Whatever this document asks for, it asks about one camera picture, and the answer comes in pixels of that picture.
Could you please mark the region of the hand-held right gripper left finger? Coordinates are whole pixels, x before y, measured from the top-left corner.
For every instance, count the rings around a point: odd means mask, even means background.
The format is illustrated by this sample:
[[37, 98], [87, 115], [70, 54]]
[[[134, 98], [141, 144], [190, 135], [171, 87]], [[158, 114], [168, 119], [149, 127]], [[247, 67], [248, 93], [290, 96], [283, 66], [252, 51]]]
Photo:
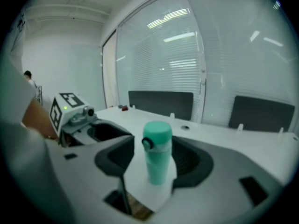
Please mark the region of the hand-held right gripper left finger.
[[154, 212], [133, 197], [124, 180], [134, 137], [99, 144], [51, 148], [55, 174], [70, 201], [76, 224], [147, 224]]

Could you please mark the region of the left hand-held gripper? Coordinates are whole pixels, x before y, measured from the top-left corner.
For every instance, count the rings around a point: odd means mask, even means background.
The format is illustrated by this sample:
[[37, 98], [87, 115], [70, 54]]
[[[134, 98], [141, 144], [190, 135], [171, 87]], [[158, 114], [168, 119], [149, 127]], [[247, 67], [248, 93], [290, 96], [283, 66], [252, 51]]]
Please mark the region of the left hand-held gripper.
[[54, 97], [49, 118], [63, 147], [69, 145], [68, 138], [71, 136], [77, 143], [86, 146], [131, 135], [113, 122], [95, 121], [97, 115], [94, 108], [72, 92], [59, 93]]

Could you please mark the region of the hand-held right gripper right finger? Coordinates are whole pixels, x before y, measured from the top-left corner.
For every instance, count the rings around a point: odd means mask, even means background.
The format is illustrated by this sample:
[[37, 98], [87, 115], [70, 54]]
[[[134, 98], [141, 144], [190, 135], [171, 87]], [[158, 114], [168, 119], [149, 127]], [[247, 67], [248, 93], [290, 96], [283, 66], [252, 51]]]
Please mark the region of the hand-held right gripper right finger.
[[173, 137], [178, 177], [171, 198], [151, 224], [237, 224], [250, 222], [283, 189], [264, 168], [240, 152]]

